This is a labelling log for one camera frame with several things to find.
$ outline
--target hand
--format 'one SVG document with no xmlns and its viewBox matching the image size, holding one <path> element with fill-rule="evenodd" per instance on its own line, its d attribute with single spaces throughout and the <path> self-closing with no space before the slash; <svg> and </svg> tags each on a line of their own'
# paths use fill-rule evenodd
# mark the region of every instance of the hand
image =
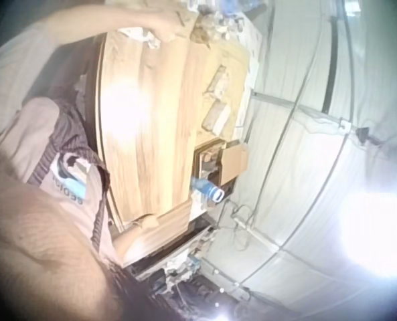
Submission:
<svg viewBox="0 0 397 321">
<path fill-rule="evenodd" d="M 159 226 L 158 217 L 154 214 L 146 214 L 142 216 L 137 219 L 137 223 L 141 225 L 143 231 L 154 229 Z"/>
<path fill-rule="evenodd" d="M 151 31 L 162 42 L 174 40 L 181 29 L 180 18 L 173 11 L 154 12 L 151 23 Z"/>
</svg>

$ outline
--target gray t-shirt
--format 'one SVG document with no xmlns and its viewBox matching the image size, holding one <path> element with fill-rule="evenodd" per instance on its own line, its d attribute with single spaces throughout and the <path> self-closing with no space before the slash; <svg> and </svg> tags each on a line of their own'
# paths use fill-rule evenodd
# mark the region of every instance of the gray t-shirt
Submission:
<svg viewBox="0 0 397 321">
<path fill-rule="evenodd" d="M 44 154 L 60 109 L 49 98 L 34 98 L 25 106 L 21 104 L 58 46 L 43 25 L 35 24 L 0 48 L 0 170 L 23 183 L 28 182 Z M 44 177 L 40 188 L 71 215 L 91 245 L 102 181 L 96 166 L 90 165 L 86 172 L 83 198 L 67 188 L 53 171 Z M 106 209 L 99 254 L 103 260 L 119 263 Z"/>
</svg>

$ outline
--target wooden board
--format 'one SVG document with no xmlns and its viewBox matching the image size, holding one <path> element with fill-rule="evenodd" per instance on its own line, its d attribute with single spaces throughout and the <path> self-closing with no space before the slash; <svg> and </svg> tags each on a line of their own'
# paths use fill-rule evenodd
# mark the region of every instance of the wooden board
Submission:
<svg viewBox="0 0 397 321">
<path fill-rule="evenodd" d="M 188 199 L 170 212 L 159 218 L 159 226 L 142 234 L 126 254 L 124 266 L 130 265 L 141 258 L 152 254 L 161 246 L 174 240 L 187 231 L 191 214 L 192 200 Z"/>
<path fill-rule="evenodd" d="M 203 74 L 191 59 L 206 58 L 196 50 L 185 37 L 149 49 L 119 32 L 107 34 L 96 136 L 111 173 L 108 204 L 118 227 L 188 198 Z"/>
<path fill-rule="evenodd" d="M 226 141 L 230 141 L 234 133 L 238 110 L 244 91 L 244 82 L 246 81 L 249 59 L 249 53 L 239 43 L 221 40 L 210 44 L 208 58 L 201 66 L 201 68 L 204 69 L 202 92 L 207 90 L 220 65 L 226 66 L 230 74 L 228 89 L 222 97 L 222 101 L 229 104 L 231 107 L 231 115 L 220 135 L 220 138 Z M 214 99 L 211 97 L 206 96 L 203 99 L 200 115 L 197 118 L 196 147 L 202 146 L 216 138 L 214 134 L 202 128 L 202 122 L 213 103 Z"/>
</svg>

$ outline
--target person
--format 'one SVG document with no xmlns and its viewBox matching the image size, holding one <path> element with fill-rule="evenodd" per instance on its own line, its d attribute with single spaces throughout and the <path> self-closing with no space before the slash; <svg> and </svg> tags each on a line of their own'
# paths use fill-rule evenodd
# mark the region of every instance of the person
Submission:
<svg viewBox="0 0 397 321">
<path fill-rule="evenodd" d="M 110 176 L 88 147 L 81 115 L 27 92 L 52 53 L 122 27 L 173 39 L 173 13 L 85 5 L 59 11 L 0 47 L 0 297 L 27 320 L 180 320 L 121 267 L 153 215 L 112 242 Z"/>
</svg>

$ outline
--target cardboard box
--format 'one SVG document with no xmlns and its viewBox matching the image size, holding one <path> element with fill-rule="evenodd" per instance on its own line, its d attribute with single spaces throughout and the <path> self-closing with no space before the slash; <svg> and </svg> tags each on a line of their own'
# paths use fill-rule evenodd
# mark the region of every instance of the cardboard box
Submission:
<svg viewBox="0 0 397 321">
<path fill-rule="evenodd" d="M 221 150 L 220 164 L 222 168 L 220 172 L 220 186 L 225 185 L 246 171 L 248 158 L 248 147 L 243 143 L 235 144 Z"/>
</svg>

